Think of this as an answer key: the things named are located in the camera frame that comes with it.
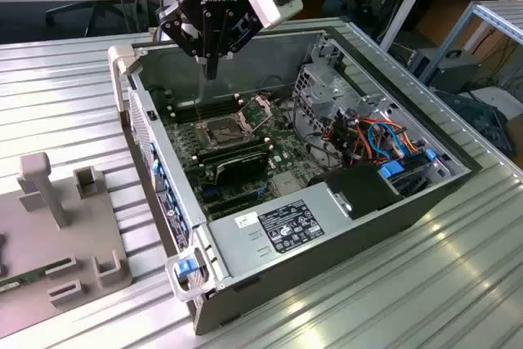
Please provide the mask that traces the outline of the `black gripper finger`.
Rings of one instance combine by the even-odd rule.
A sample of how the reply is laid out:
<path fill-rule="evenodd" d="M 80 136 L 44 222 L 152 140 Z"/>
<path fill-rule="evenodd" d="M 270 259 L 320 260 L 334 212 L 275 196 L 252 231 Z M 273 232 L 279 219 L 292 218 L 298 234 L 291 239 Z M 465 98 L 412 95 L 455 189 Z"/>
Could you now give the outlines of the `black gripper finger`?
<path fill-rule="evenodd" d="M 217 35 L 216 50 L 211 57 L 211 79 L 217 76 L 219 59 L 238 52 L 261 28 L 262 24 L 252 8 L 245 11 L 226 10 Z"/>
<path fill-rule="evenodd" d="M 178 4 L 160 7 L 157 10 L 159 28 L 185 54 L 201 66 L 203 77 L 212 79 L 212 57 L 204 51 L 203 35 L 192 25 Z"/>

